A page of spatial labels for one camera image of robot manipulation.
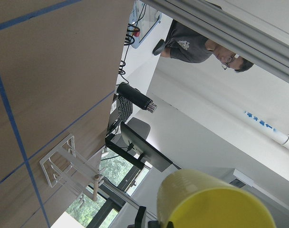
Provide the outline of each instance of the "neck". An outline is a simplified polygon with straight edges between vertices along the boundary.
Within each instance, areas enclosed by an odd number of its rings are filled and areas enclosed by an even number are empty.
[[[208,39],[205,43],[205,47],[208,51],[214,51],[216,46],[217,46],[217,43],[215,43],[214,41],[210,39]]]

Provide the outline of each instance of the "yellow cylinder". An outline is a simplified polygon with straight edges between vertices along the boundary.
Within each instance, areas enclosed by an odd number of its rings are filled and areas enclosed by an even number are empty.
[[[161,228],[169,222],[174,228],[276,228],[256,197],[195,170],[178,170],[163,181],[157,217]]]

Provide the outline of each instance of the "man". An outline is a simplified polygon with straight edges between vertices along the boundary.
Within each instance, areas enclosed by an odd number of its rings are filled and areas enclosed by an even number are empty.
[[[224,70],[232,68],[235,72],[243,72],[253,66],[250,61],[175,20],[171,24],[166,41],[160,40],[153,54],[188,63],[201,63],[214,54]]]

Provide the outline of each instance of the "dark gray t-shirt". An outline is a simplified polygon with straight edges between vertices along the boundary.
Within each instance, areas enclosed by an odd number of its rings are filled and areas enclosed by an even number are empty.
[[[165,43],[166,47],[171,48],[171,58],[188,63],[201,63],[212,54],[205,47],[207,40],[208,38],[198,32],[173,20]]]

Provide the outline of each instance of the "black keyboard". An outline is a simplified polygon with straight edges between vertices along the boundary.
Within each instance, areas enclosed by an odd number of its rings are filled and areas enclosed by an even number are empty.
[[[130,117],[130,115],[133,112],[133,103],[120,95],[118,96],[118,100],[120,103],[118,110],[121,121],[126,122],[126,120]]]

